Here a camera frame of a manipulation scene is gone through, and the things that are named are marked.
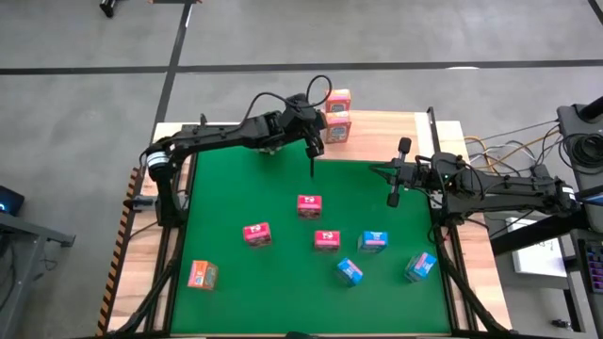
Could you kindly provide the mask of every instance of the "wooden table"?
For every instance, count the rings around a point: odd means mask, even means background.
[[[409,137],[413,141],[408,158],[414,158],[417,154],[425,156],[433,154],[430,119],[426,113],[352,111],[350,115],[352,128],[348,142],[326,145],[324,158],[388,161],[398,155],[397,148],[401,137]],[[153,140],[173,135],[181,129],[183,124],[188,124],[188,122],[158,124]],[[441,151],[460,154],[463,158],[468,159],[461,124],[458,121],[438,121],[436,126]],[[188,160],[182,167],[181,188],[186,186],[187,177]],[[126,192],[127,197],[131,197],[135,193],[156,195],[155,183],[148,175],[137,180],[137,172],[133,170],[130,179]],[[473,218],[482,220],[481,215],[473,216]],[[136,311],[150,290],[162,228],[155,225],[132,239],[127,237],[130,233],[154,221],[156,221],[155,212],[134,214],[124,208],[101,305],[97,334],[114,331],[122,326]],[[168,259],[171,257],[177,232],[178,230],[171,230]],[[467,222],[459,227],[459,239],[469,284],[493,317],[501,325],[510,329],[511,321],[500,286],[488,233],[480,225]],[[454,283],[452,285],[460,328],[467,329],[461,293]],[[163,323],[167,294],[168,288],[166,287],[157,303],[156,330],[159,330]]]

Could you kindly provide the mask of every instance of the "blue cube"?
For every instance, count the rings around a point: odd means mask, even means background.
[[[358,238],[358,250],[377,253],[387,247],[387,232],[364,231]]]
[[[337,264],[337,273],[349,286],[357,285],[362,280],[363,276],[360,268],[348,258],[343,258],[343,260]]]
[[[431,254],[423,252],[411,259],[406,266],[406,273],[404,275],[411,282],[425,280],[436,261],[435,257]]]

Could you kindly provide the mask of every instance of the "orange box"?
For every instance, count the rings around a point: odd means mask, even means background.
[[[325,104],[325,112],[343,112],[349,111],[351,104],[351,94],[349,89],[333,89]]]
[[[327,128],[322,132],[326,143],[346,142],[350,136],[351,119],[349,112],[325,113]]]
[[[193,260],[188,287],[213,290],[218,279],[218,267],[205,260]]]

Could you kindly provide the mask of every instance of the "red cube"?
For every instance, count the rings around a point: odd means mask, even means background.
[[[339,250],[339,231],[316,231],[314,232],[314,248],[324,251]]]
[[[298,216],[304,219],[320,218],[322,212],[322,197],[298,196]]]
[[[251,226],[243,227],[243,238],[251,247],[266,246],[272,243],[270,226],[267,222],[261,222]]]

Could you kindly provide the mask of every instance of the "green mat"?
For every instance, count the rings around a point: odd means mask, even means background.
[[[439,264],[426,281],[403,277],[412,256],[426,250],[428,205],[403,192],[399,208],[365,162],[317,161],[314,179],[302,142],[276,155],[244,148],[201,153],[172,333],[446,333],[449,324]],[[300,220],[299,194],[321,195],[321,220]],[[270,225],[273,243],[250,248],[243,226]],[[313,250],[315,230],[341,231],[338,253]],[[358,253],[363,230],[389,232],[381,253]],[[334,274],[349,257],[364,272],[348,288]],[[208,260],[220,274],[214,291],[187,287],[192,260]]]

